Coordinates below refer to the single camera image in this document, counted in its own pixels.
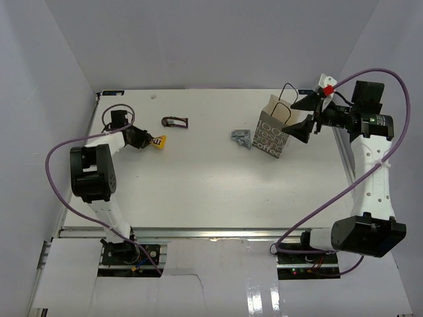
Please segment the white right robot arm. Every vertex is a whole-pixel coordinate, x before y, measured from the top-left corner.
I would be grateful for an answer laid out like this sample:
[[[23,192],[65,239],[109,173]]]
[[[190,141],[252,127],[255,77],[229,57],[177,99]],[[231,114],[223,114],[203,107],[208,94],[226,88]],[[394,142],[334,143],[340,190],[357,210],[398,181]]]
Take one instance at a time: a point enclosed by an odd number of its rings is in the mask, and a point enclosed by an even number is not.
[[[309,229],[301,235],[298,254],[308,264],[323,252],[382,258],[406,236],[406,225],[396,220],[389,192],[389,162],[384,157],[392,148],[394,126],[392,117],[381,113],[384,88],[382,83],[356,81],[352,99],[339,106],[332,101],[332,86],[327,85],[291,106],[309,115],[287,127],[287,134],[306,143],[323,126],[345,129],[355,164],[350,216],[330,228]]]

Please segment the grey blue snack packet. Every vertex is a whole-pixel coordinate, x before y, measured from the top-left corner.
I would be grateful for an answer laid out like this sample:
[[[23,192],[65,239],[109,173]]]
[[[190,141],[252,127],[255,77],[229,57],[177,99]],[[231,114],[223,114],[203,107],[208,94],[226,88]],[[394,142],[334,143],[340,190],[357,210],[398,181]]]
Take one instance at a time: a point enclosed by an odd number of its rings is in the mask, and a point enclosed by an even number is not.
[[[231,139],[238,142],[240,146],[251,149],[252,142],[249,129],[235,129],[231,132]]]

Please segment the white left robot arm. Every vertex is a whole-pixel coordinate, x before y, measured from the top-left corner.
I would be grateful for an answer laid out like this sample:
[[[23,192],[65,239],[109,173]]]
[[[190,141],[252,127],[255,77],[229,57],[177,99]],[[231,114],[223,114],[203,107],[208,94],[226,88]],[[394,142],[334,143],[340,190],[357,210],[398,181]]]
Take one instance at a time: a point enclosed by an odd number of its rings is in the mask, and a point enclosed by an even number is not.
[[[113,110],[110,117],[111,122],[104,124],[105,135],[83,147],[71,148],[71,189],[94,211],[95,219],[106,225],[106,238],[101,240],[105,250],[131,264],[139,258],[140,249],[113,196],[117,177],[112,157],[127,145],[143,149],[153,137],[131,125],[126,110]]]

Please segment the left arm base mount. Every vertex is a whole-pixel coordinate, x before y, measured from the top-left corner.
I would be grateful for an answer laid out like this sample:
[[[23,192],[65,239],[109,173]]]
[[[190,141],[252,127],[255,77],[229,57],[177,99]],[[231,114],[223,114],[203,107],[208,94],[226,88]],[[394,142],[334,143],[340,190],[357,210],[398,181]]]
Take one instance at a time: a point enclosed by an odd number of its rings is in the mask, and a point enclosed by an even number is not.
[[[161,246],[159,244],[142,244],[141,247],[145,251],[129,242],[107,244],[103,248],[100,263],[115,269],[118,266],[131,266],[131,272],[139,272],[147,266],[158,266]]]

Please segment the large yellow M&M packet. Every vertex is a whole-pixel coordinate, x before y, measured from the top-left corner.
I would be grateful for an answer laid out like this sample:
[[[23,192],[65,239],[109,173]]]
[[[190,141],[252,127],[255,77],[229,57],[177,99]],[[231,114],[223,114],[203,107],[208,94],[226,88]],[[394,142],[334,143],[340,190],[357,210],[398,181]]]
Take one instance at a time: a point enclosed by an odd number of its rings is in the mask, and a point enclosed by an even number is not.
[[[161,135],[159,137],[154,137],[150,140],[150,144],[155,147],[156,149],[162,150],[165,148],[165,143],[167,140],[166,135]]]

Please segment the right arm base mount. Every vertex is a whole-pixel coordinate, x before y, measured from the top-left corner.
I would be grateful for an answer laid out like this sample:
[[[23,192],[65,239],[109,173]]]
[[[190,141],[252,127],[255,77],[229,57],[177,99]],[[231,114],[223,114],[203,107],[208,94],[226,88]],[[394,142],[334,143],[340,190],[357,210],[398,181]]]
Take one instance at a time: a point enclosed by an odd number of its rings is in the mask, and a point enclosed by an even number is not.
[[[310,279],[337,279],[340,273],[338,257],[335,253],[319,252],[305,254],[311,251],[309,245],[310,232],[303,232],[299,242],[282,242],[279,247],[289,251],[301,251],[300,254],[281,253],[276,249],[276,243],[270,247],[270,254],[276,256],[279,281],[310,280]]]

